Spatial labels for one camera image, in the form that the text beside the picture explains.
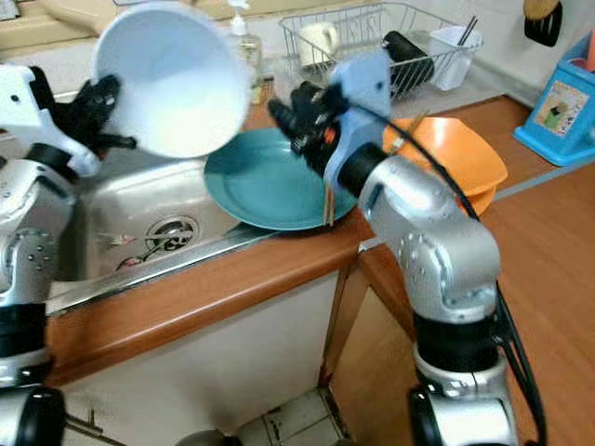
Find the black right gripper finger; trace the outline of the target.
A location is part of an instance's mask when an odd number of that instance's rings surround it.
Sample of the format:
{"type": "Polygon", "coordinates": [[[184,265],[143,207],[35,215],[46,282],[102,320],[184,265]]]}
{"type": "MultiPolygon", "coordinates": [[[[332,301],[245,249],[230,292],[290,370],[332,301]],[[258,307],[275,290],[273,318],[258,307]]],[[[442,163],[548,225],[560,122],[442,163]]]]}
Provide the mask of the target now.
{"type": "Polygon", "coordinates": [[[312,128],[315,122],[315,84],[302,82],[290,92],[288,101],[273,98],[268,112],[279,128],[312,128]]]}
{"type": "Polygon", "coordinates": [[[327,113],[293,113],[286,119],[292,140],[292,150],[297,156],[324,156],[328,143],[324,132],[328,128],[327,113]]]}

